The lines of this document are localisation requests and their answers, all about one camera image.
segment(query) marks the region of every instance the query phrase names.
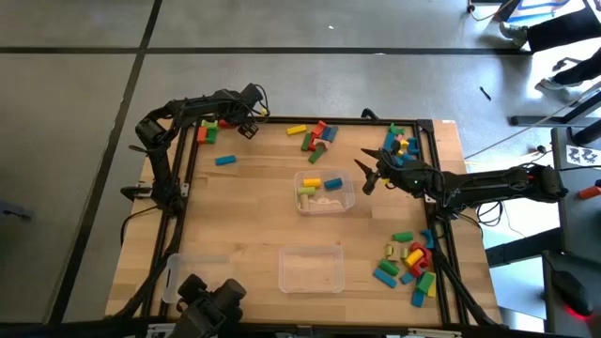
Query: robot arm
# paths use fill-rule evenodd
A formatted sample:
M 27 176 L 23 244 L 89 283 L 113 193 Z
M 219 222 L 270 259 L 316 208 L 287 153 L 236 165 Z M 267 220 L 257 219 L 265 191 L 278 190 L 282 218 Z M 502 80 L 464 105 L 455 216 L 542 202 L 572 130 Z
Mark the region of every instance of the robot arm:
M 355 160 L 367 179 L 364 193 L 371 194 L 379 178 L 388 178 L 388 189 L 399 188 L 415 198 L 427 194 L 440 201 L 441 213 L 445 215 L 458 215 L 466 207 L 521 197 L 555 203 L 567 194 L 559 172 L 548 166 L 528 163 L 506 170 L 456 175 L 418 160 L 405 161 L 401 166 L 393 155 L 399 148 L 398 141 L 394 141 L 392 151 L 362 149 L 378 160 L 375 172 Z
M 265 90 L 258 84 L 248 84 L 242 92 L 222 89 L 211 96 L 196 99 L 171 100 L 163 107 L 148 113 L 135 127 L 138 138 L 144 148 L 130 146 L 148 155 L 152 165 L 154 181 L 150 197 L 159 209 L 171 214 L 182 208 L 180 190 L 174 178 L 167 158 L 167 149 L 181 128 L 189 127 L 200 117 L 207 120 L 225 120 L 230 126 L 238 127 L 238 132 L 251 139 L 258 132 L 254 114 L 260 114 L 253 107 L 259 102 L 266 110 L 265 117 L 270 115 L 269 106 L 261 102 Z M 171 127 L 166 130 L 159 124 L 160 119 L 171 119 Z M 148 189 L 126 187 L 121 190 L 131 200 L 137 192 L 148 192 Z

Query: wooden tabletop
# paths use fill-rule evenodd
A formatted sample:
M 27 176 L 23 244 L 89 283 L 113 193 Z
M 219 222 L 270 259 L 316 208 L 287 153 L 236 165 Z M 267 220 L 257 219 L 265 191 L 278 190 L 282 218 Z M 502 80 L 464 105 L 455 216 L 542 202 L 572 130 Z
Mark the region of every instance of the wooden tabletop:
M 443 170 L 465 173 L 457 128 L 453 121 L 435 121 L 435 136 Z M 316 164 L 301 151 L 302 134 L 288 136 L 282 124 L 260 126 L 246 140 L 234 130 L 221 130 L 215 145 L 201 145 L 195 165 L 180 252 L 229 257 L 233 276 L 246 288 L 242 322 L 370 326 L 438 326 L 436 299 L 423 308 L 410 304 L 414 283 L 395 289 L 372 276 L 391 234 L 426 228 L 423 201 L 379 182 L 372 195 L 362 193 L 359 159 L 375 166 L 361 147 L 382 146 L 387 127 L 340 126 L 330 150 Z M 169 149 L 173 159 L 174 145 Z M 186 168 L 184 150 L 181 176 Z M 236 155 L 233 164 L 216 166 L 215 158 Z M 344 169 L 353 180 L 356 204 L 345 213 L 303 216 L 294 199 L 295 173 Z M 142 178 L 151 181 L 146 161 Z M 139 200 L 132 212 L 151 207 Z M 106 314 L 120 310 L 148 274 L 161 213 L 152 211 L 130 221 L 116 269 Z M 494 320 L 500 321 L 480 230 L 472 223 L 453 221 L 455 246 L 464 284 Z M 345 288 L 337 294 L 286 294 L 278 287 L 279 251 L 286 246 L 339 245 L 344 252 Z M 156 314 L 164 288 L 157 283 L 152 312 Z M 457 321 L 455 296 L 446 284 L 451 318 Z M 170 317 L 177 319 L 172 306 Z

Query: clear plastic container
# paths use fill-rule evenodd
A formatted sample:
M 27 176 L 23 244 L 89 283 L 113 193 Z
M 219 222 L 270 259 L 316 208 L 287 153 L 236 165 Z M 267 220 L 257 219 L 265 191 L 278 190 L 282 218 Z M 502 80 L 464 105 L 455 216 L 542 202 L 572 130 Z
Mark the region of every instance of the clear plastic container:
M 327 180 L 340 177 L 342 187 L 337 190 L 327 191 L 323 183 Z M 297 193 L 298 188 L 302 188 L 302 182 L 306 178 L 320 178 L 321 187 L 316 190 L 316 194 L 309 196 L 309 207 L 302 207 L 301 198 Z M 294 175 L 294 195 L 297 208 L 303 214 L 324 214 L 333 212 L 344 212 L 355 205 L 355 192 L 353 191 L 353 182 L 350 174 L 346 170 L 313 170 L 302 171 Z
M 179 300 L 177 290 L 191 274 L 200 277 L 208 285 L 207 290 L 214 290 L 228 278 L 234 278 L 234 265 L 227 255 L 174 253 L 167 259 L 166 271 L 168 277 L 162 300 L 169 304 Z
M 342 247 L 280 249 L 279 286 L 286 293 L 338 293 L 345 288 Z

